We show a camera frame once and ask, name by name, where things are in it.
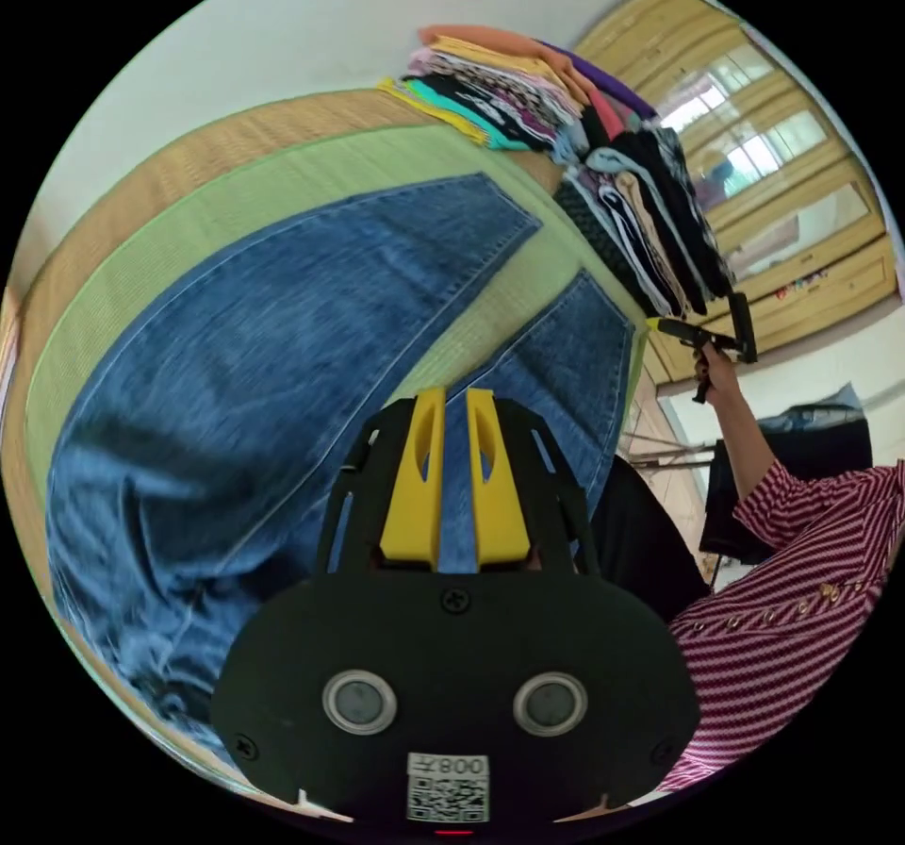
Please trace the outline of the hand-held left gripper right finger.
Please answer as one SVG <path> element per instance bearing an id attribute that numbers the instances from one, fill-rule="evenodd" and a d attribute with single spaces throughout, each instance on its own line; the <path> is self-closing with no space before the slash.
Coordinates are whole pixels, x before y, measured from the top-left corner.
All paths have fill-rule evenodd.
<path id="1" fill-rule="evenodd" d="M 476 562 L 491 571 L 524 562 L 530 540 L 493 392 L 468 389 L 466 408 Z"/>

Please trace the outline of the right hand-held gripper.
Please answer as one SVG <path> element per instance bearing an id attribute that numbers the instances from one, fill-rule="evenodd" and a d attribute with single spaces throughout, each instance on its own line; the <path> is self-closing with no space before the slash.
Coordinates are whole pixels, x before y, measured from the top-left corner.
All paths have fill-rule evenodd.
<path id="1" fill-rule="evenodd" d="M 721 356 L 727 353 L 733 353 L 739 357 L 744 355 L 744 342 L 733 336 L 713 333 L 701 326 L 687 327 L 687 332 L 683 336 L 683 322 L 671 318 L 650 318 L 647 320 L 647 324 L 652 332 L 667 336 L 682 336 L 680 339 L 682 345 L 693 350 L 696 360 L 695 376 L 698 381 L 697 391 L 693 397 L 696 404 L 707 403 L 708 392 L 712 386 L 710 360 L 704 351 L 705 347 L 712 346 L 714 351 Z"/>

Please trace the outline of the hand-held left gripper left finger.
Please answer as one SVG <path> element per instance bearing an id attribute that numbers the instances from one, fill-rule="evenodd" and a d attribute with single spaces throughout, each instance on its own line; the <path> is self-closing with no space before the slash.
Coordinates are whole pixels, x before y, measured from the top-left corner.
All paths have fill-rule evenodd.
<path id="1" fill-rule="evenodd" d="M 411 416 L 379 547 L 390 563 L 434 572 L 440 553 L 446 391 L 425 389 L 407 403 Z"/>

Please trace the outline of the person's right hand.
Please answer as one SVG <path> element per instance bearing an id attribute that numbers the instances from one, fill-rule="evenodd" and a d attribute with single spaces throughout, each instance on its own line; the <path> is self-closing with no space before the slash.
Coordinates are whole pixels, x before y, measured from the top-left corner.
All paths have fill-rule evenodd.
<path id="1" fill-rule="evenodd" d="M 734 362 L 712 343 L 696 352 L 695 372 L 699 385 L 706 387 L 705 401 L 713 408 L 741 398 Z"/>

